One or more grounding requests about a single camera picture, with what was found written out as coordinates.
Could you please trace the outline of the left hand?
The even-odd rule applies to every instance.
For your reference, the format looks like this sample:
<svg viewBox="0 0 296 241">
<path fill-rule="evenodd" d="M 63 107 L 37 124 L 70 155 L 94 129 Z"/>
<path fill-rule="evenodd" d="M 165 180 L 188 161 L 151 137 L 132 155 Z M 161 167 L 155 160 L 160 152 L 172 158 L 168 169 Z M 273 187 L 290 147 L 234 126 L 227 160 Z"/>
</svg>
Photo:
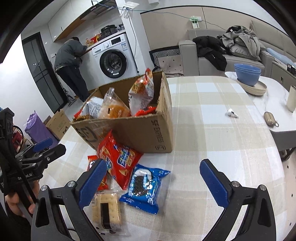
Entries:
<svg viewBox="0 0 296 241">
<path fill-rule="evenodd" d="M 34 192 L 35 197 L 37 198 L 39 195 L 39 190 L 40 190 L 40 185 L 39 185 L 39 180 L 35 180 L 33 182 L 34 186 L 32 188 L 32 191 Z M 10 210 L 23 218 L 26 217 L 27 211 L 23 213 L 24 208 L 21 208 L 23 206 L 23 202 L 20 200 L 19 195 L 17 193 L 10 193 L 4 197 L 5 202 L 8 204 Z M 33 214 L 35 210 L 35 203 L 33 202 L 32 198 L 28 196 L 28 199 L 30 201 L 30 207 L 28 208 L 29 213 Z"/>
</svg>

